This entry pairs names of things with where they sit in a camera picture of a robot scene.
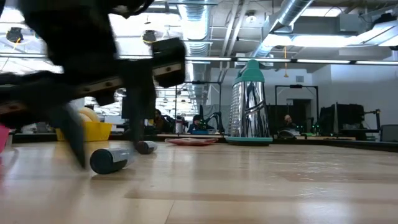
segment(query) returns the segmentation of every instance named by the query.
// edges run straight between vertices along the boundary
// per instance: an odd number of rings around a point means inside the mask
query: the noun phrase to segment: wooden table surface
[[[1,224],[398,223],[390,152],[159,143],[127,169],[95,175],[76,170],[63,143],[13,147],[0,155]]]

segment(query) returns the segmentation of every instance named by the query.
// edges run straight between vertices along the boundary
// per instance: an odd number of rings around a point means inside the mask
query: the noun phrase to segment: pink object
[[[193,138],[166,139],[165,140],[165,142],[176,144],[178,146],[208,146],[217,141],[218,141],[218,139],[193,139]]]
[[[9,132],[10,129],[6,128],[3,125],[0,125],[0,153],[6,147]]]

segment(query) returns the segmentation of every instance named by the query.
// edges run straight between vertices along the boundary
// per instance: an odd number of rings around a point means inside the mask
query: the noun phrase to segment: teal base
[[[228,144],[237,146],[269,146],[273,142],[273,138],[245,138],[226,136],[225,140]]]

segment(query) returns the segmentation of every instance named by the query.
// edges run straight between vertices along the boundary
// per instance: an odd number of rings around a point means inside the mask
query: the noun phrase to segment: black cylinder cap
[[[136,150],[141,155],[149,155],[149,154],[153,153],[154,149],[155,148],[153,148],[153,147],[149,147],[145,141],[141,141],[136,144]]]
[[[127,160],[113,162],[111,152],[106,149],[94,151],[90,157],[91,169],[97,174],[111,174],[117,172],[126,166]]]

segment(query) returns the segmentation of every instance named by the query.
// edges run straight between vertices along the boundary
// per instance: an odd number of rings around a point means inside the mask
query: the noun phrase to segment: gray cylinder
[[[263,82],[240,82],[233,87],[229,135],[268,138],[268,115]]]
[[[129,166],[132,161],[129,149],[97,149],[90,157],[90,166],[97,174],[111,174]]]
[[[139,154],[148,155],[156,151],[157,144],[153,141],[141,141],[137,143],[136,149]]]
[[[184,125],[182,123],[181,119],[178,119],[175,121],[175,133],[176,134],[182,134],[184,130]]]

